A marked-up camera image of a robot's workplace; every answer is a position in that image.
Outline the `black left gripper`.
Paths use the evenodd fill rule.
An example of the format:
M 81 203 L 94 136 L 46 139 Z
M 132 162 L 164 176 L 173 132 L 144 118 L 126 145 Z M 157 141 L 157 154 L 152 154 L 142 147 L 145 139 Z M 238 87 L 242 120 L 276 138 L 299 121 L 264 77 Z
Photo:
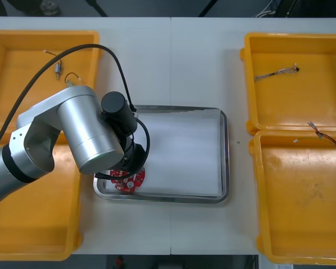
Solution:
M 128 148 L 124 152 L 124 157 L 119 163 L 119 169 L 129 174 L 138 172 L 144 165 L 146 151 L 140 144 L 130 141 Z

